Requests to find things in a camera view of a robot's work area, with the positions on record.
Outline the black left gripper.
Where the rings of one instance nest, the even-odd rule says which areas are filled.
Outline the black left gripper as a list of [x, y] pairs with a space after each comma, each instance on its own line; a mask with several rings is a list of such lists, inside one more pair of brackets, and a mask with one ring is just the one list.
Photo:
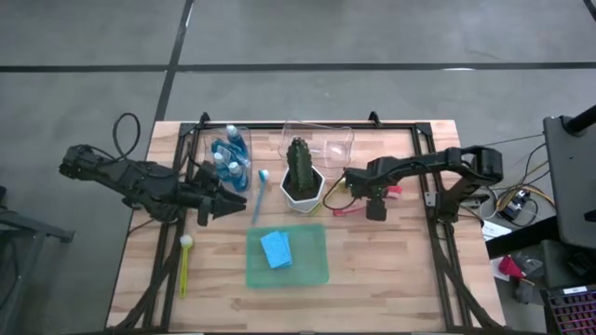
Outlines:
[[[196, 209], [200, 219], [207, 219], [209, 215], [218, 219], [246, 209], [247, 199], [244, 196], [219, 187], [220, 180], [215, 165], [203, 161], [198, 165], [192, 180], [178, 185], [176, 203], [182, 207]], [[217, 204], [217, 195], [234, 203]]]

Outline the blue dish soap bottle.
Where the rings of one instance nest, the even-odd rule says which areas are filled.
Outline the blue dish soap bottle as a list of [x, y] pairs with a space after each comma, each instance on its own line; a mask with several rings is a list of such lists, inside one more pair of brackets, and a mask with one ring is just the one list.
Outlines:
[[210, 149], [213, 154], [221, 154], [227, 163], [237, 162], [246, 167], [251, 164], [248, 154], [233, 143], [216, 139], [211, 143]]
[[237, 192], [245, 192], [249, 189], [249, 180], [246, 168], [238, 162], [231, 162], [228, 165], [230, 181]]
[[213, 159], [214, 159], [214, 165], [216, 168], [216, 173], [217, 173], [218, 178], [222, 182], [230, 181], [230, 179], [231, 179], [230, 170], [229, 170], [227, 161], [225, 160], [224, 156], [220, 153], [214, 153]]
[[248, 155], [248, 147], [246, 142], [244, 141], [236, 126], [228, 124], [226, 126], [226, 135], [229, 142], [236, 145], [236, 147], [244, 156]]

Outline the pink dish brush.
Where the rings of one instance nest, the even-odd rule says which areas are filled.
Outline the pink dish brush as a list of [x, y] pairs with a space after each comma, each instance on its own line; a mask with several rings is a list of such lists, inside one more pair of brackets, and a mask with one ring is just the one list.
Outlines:
[[[389, 186], [388, 187], [388, 191], [387, 191], [387, 195], [385, 196], [385, 199], [398, 199], [400, 197], [402, 193], [402, 187], [401, 186]], [[352, 213], [356, 213], [356, 212], [360, 212], [360, 211], [364, 211], [366, 209], [366, 204], [363, 205], [352, 205], [346, 209], [335, 209], [332, 212], [332, 215], [334, 217], [344, 217], [348, 214], [352, 214]]]

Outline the blue toothbrush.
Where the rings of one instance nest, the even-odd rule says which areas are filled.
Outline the blue toothbrush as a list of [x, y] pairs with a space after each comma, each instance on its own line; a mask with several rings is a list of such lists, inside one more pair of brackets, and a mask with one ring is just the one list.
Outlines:
[[255, 225], [258, 221], [261, 205], [262, 205], [262, 202], [264, 199], [264, 193], [266, 191], [267, 183], [269, 180], [269, 172], [266, 169], [260, 169], [258, 171], [258, 175], [259, 175], [259, 179], [260, 179], [260, 188], [259, 188], [259, 193], [258, 193], [256, 202], [255, 202], [254, 211], [253, 211], [252, 217], [251, 217], [252, 225]]

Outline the clear plastic bin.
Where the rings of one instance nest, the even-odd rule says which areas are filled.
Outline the clear plastic bin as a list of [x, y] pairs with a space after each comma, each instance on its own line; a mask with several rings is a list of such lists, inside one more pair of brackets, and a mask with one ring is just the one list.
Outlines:
[[[201, 135], [202, 142], [203, 142], [203, 157], [206, 160], [209, 160], [213, 164], [214, 164], [214, 159], [213, 159], [213, 153], [211, 152], [211, 149], [210, 149], [210, 145], [216, 139], [221, 139], [223, 141], [229, 142], [229, 140], [227, 139], [227, 135], [226, 135], [226, 126], [227, 125], [225, 125], [224, 127], [208, 129]], [[246, 145], [248, 147], [248, 157], [251, 161], [251, 164], [247, 167], [246, 166], [244, 166], [244, 167], [246, 168], [246, 171], [247, 171], [248, 180], [249, 180], [249, 189], [250, 189], [251, 188], [251, 175], [252, 175], [251, 131], [247, 127], [241, 127], [241, 126], [237, 126], [237, 125], [234, 125], [234, 126], [237, 127], [237, 129], [239, 130], [241, 136], [243, 137], [243, 139], [246, 142]], [[241, 193], [237, 192], [235, 190], [235, 188], [233, 187], [231, 181], [223, 182], [223, 185], [225, 188], [227, 188], [228, 190], [230, 190], [236, 194], [245, 195], [247, 193], [247, 191], [249, 190], [248, 189], [247, 191], [241, 192]]]
[[294, 138], [303, 139], [311, 154], [312, 165], [327, 179], [336, 179], [351, 161], [355, 132], [348, 126], [329, 126], [298, 120], [283, 124], [278, 155], [287, 166], [287, 152]]

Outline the white hexagonal plant pot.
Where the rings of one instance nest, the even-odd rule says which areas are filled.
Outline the white hexagonal plant pot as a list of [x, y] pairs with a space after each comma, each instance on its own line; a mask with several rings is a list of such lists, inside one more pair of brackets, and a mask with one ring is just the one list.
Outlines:
[[288, 168], [285, 170], [279, 189], [284, 194], [290, 209], [302, 213], [311, 213], [320, 202], [326, 180], [316, 167], [312, 167], [312, 172], [315, 180], [315, 192], [307, 198], [295, 199], [290, 193], [290, 170]]

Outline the green cactus plant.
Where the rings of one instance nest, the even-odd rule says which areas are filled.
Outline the green cactus plant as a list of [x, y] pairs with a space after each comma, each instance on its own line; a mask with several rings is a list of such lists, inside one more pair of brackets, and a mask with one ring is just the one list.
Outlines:
[[294, 137], [288, 147], [287, 163], [290, 172], [290, 192], [296, 200], [312, 197], [315, 180], [312, 172], [312, 157], [306, 141]]

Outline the translucent green tray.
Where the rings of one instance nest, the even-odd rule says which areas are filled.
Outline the translucent green tray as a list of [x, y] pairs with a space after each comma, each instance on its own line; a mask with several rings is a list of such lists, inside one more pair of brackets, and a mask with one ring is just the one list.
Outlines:
[[[269, 267], [261, 238], [272, 232], [288, 232], [292, 266]], [[325, 228], [321, 224], [299, 224], [250, 228], [246, 235], [246, 285], [249, 288], [285, 288], [315, 286], [327, 283]]]

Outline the white paper sheet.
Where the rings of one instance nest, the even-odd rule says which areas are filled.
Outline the white paper sheet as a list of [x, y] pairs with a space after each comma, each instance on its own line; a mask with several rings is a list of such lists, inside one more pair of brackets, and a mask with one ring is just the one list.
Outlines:
[[512, 232], [510, 228], [491, 221], [484, 221], [481, 230], [485, 241], [489, 241], [502, 235], [508, 235]]

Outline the black power supply box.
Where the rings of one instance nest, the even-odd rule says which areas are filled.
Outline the black power supply box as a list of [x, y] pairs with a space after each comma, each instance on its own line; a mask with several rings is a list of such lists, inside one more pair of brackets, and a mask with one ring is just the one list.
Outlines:
[[529, 191], [523, 189], [513, 191], [506, 196], [502, 207], [498, 210], [498, 214], [506, 220], [514, 221], [530, 199], [531, 193]]

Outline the black side desk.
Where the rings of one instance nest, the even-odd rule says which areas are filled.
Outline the black side desk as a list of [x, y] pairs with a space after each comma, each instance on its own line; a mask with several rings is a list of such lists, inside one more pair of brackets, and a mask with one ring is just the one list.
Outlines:
[[544, 274], [537, 283], [543, 303], [547, 329], [557, 333], [549, 307], [551, 290], [596, 285], [596, 248], [582, 248], [561, 240], [557, 215], [524, 226], [486, 243], [489, 258], [510, 256], [517, 263], [525, 259], [543, 262]]

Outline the red fabric item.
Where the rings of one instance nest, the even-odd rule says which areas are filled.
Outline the red fabric item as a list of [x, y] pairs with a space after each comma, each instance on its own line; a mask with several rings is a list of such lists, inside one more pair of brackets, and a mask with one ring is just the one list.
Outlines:
[[497, 268], [502, 275], [508, 275], [518, 279], [523, 279], [526, 277], [525, 272], [510, 256], [504, 256], [498, 263]]

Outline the grey fabric item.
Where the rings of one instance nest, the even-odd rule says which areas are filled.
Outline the grey fabric item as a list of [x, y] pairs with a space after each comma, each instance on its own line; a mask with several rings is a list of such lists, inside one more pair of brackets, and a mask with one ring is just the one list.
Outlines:
[[520, 276], [516, 279], [513, 298], [522, 304], [530, 303], [534, 298], [537, 283], [544, 274], [543, 262], [536, 259], [525, 259], [516, 265], [520, 269]]

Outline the black stand legs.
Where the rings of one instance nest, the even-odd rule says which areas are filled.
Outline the black stand legs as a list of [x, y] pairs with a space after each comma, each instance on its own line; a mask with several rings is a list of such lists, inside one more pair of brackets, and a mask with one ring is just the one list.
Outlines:
[[7, 188], [0, 185], [0, 335], [9, 335], [15, 327], [23, 287], [44, 241], [55, 237], [71, 243], [75, 234], [8, 209], [3, 204], [6, 194]]

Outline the dark grey flat panel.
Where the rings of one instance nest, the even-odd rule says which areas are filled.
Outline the dark grey flat panel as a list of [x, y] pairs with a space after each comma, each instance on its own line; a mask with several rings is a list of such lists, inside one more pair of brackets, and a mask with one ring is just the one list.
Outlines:
[[547, 117], [543, 128], [560, 238], [596, 248], [596, 126], [578, 137]]

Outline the black pole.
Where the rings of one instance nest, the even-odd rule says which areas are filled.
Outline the black pole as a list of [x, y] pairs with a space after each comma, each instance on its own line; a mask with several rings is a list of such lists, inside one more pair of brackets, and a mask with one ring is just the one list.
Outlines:
[[581, 137], [586, 130], [596, 123], [596, 104], [574, 117], [561, 117], [563, 129], [570, 135]]

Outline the backlit keyboard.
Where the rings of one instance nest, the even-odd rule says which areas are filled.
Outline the backlit keyboard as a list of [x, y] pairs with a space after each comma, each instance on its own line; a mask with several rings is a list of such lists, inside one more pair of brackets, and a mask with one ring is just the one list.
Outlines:
[[546, 305], [562, 335], [596, 335], [596, 285], [548, 291]]

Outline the black aluminium table frame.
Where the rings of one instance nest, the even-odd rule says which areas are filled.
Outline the black aluminium table frame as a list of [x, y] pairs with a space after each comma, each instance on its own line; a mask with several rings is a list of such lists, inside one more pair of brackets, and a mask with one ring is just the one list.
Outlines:
[[[255, 168], [269, 170], [270, 177], [257, 227], [321, 223], [326, 227], [330, 280], [327, 284], [293, 288], [248, 288], [246, 231], [251, 226], [253, 201], [247, 210], [196, 224], [189, 210], [183, 232], [194, 238], [189, 256], [187, 297], [179, 299], [178, 265], [172, 281], [156, 294], [153, 321], [135, 328], [118, 328], [149, 286], [158, 252], [165, 236], [173, 242], [174, 226], [161, 229], [151, 223], [133, 232], [124, 246], [115, 293], [106, 321], [110, 335], [182, 333], [323, 333], [323, 332], [430, 332], [446, 330], [440, 302], [438, 276], [433, 265], [430, 232], [423, 209], [423, 180], [400, 181], [402, 193], [387, 204], [387, 221], [366, 221], [363, 211], [333, 217], [328, 209], [316, 215], [290, 210], [278, 183], [285, 163], [278, 153], [283, 121], [248, 122], [254, 145]], [[414, 155], [413, 135], [421, 152], [459, 146], [453, 120], [355, 121], [352, 162], [364, 167], [383, 154]], [[457, 251], [461, 277], [485, 312], [499, 325], [505, 317], [493, 270], [478, 220], [464, 215], [454, 225], [453, 247], [439, 239], [445, 255]]]

